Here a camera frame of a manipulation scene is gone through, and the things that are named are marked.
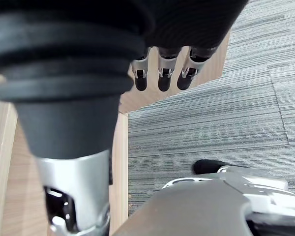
silver metal joint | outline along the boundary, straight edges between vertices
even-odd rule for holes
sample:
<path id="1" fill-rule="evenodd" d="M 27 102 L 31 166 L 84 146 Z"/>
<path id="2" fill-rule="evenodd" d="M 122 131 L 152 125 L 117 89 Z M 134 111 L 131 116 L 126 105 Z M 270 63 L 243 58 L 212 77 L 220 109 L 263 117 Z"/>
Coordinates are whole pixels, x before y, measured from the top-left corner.
<path id="1" fill-rule="evenodd" d="M 176 61 L 177 61 L 177 57 L 175 58 L 164 58 L 161 56 L 160 54 L 160 49 L 157 48 L 158 51 L 158 74 L 160 77 L 164 77 L 167 76 L 168 78 L 170 78 L 173 74 L 173 71 L 175 70 L 175 65 L 176 65 Z"/>
<path id="2" fill-rule="evenodd" d="M 148 74 L 148 55 L 151 48 L 147 48 L 146 54 L 137 60 L 133 60 L 131 62 L 132 72 L 136 79 L 138 78 L 146 78 Z"/>
<path id="3" fill-rule="evenodd" d="M 57 236 L 103 236 L 109 230 L 109 150 L 75 159 L 36 158 L 46 210 Z"/>

black rubber part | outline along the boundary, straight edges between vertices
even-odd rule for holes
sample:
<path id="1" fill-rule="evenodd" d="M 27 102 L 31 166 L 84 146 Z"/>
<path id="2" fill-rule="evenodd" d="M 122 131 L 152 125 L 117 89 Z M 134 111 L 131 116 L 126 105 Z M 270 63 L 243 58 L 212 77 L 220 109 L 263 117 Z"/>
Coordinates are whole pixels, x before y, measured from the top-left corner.
<path id="1" fill-rule="evenodd" d="M 133 85 L 127 71 L 144 40 L 136 31 L 48 13 L 0 14 L 0 73 L 7 78 L 0 100 L 14 103 L 37 157 L 111 149 L 120 95 Z"/>
<path id="2" fill-rule="evenodd" d="M 171 78 L 167 77 L 167 75 L 164 75 L 163 77 L 158 77 L 158 88 L 162 92 L 166 92 L 169 87 L 171 86 Z"/>
<path id="3" fill-rule="evenodd" d="M 147 86 L 148 86 L 148 82 L 147 82 L 147 78 L 136 78 L 135 79 L 135 84 L 136 84 L 136 88 L 139 91 L 144 91 L 146 90 Z"/>
<path id="4" fill-rule="evenodd" d="M 178 80 L 177 80 L 177 87 L 180 90 L 186 90 L 190 87 L 191 82 L 192 82 L 192 77 L 186 76 L 186 78 L 184 78 L 182 76 L 182 73 L 180 73 Z"/>
<path id="5" fill-rule="evenodd" d="M 248 0 L 142 0 L 156 18 L 147 46 L 202 48 L 211 57 Z"/>
<path id="6" fill-rule="evenodd" d="M 232 165 L 223 161 L 202 159 L 196 161 L 193 166 L 193 173 L 196 175 L 216 173 L 222 166 L 238 166 L 248 168 L 246 166 Z"/>

silver metal housing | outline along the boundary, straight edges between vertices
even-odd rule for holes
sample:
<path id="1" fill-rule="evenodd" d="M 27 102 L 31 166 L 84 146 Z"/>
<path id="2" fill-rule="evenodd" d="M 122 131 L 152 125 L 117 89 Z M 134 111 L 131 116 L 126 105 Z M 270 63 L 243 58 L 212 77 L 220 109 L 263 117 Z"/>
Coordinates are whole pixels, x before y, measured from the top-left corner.
<path id="1" fill-rule="evenodd" d="M 138 79 L 138 70 L 143 71 L 143 78 L 147 77 L 148 74 L 148 55 L 150 52 L 151 48 L 147 49 L 147 57 L 142 59 L 142 60 L 133 60 L 131 62 L 131 68 L 132 72 L 134 74 L 134 77 Z"/>
<path id="2" fill-rule="evenodd" d="M 101 235 L 98 233 L 109 224 L 109 156 L 110 152 L 105 150 L 76 159 L 36 158 L 42 185 L 72 197 L 78 229 L 94 229 L 94 236 Z M 65 227 L 63 219 L 54 217 L 53 223 L 55 220 L 57 224 L 52 230 Z"/>
<path id="3" fill-rule="evenodd" d="M 167 75 L 168 78 L 170 78 L 173 74 L 173 71 L 175 70 L 175 65 L 177 58 L 172 59 L 165 59 L 161 57 L 159 53 L 159 48 L 157 48 L 158 51 L 158 74 L 160 77 L 163 77 L 163 69 L 169 69 L 169 73 Z"/>

